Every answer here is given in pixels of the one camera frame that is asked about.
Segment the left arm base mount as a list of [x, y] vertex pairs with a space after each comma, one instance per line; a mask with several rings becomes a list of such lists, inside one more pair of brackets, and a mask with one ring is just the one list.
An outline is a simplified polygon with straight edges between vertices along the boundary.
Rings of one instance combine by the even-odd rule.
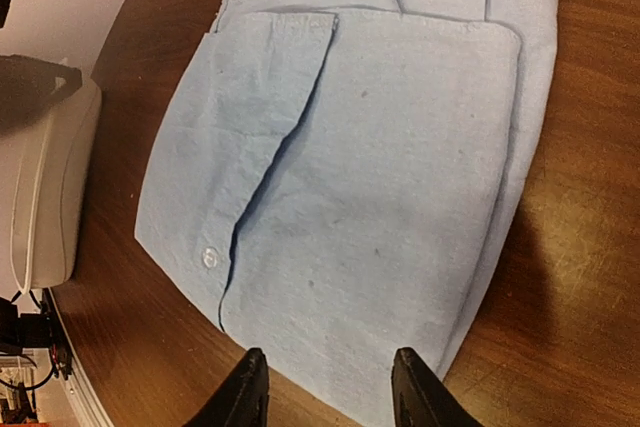
[[20, 314], [16, 305], [20, 296], [16, 293], [11, 300], [1, 299], [1, 353], [21, 356], [26, 349], [47, 350], [51, 374], [31, 390], [46, 384], [51, 376], [61, 376], [67, 381], [73, 373], [73, 353], [51, 290], [42, 290], [37, 313]]

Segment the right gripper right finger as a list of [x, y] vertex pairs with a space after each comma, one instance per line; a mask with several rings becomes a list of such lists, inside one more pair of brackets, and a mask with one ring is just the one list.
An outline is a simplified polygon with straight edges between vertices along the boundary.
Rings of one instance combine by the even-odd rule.
[[410, 347], [395, 353], [391, 386], [396, 426], [482, 427]]

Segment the light blue long sleeve shirt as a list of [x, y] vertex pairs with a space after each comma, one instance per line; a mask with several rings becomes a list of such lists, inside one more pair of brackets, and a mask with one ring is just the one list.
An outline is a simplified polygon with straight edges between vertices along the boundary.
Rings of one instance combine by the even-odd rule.
[[558, 0], [222, 0], [135, 237], [239, 345], [364, 426], [451, 366], [538, 144]]

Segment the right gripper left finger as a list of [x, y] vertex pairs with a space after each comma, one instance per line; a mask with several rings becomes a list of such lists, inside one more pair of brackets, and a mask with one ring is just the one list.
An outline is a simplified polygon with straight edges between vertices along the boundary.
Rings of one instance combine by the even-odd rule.
[[188, 427], [264, 427], [268, 420], [269, 368], [260, 348], [250, 348]]

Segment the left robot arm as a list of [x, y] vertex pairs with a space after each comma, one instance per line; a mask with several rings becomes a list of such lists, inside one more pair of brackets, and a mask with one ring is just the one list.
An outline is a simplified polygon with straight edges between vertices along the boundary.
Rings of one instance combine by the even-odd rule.
[[22, 56], [1, 56], [1, 135], [40, 120], [83, 85], [78, 68]]

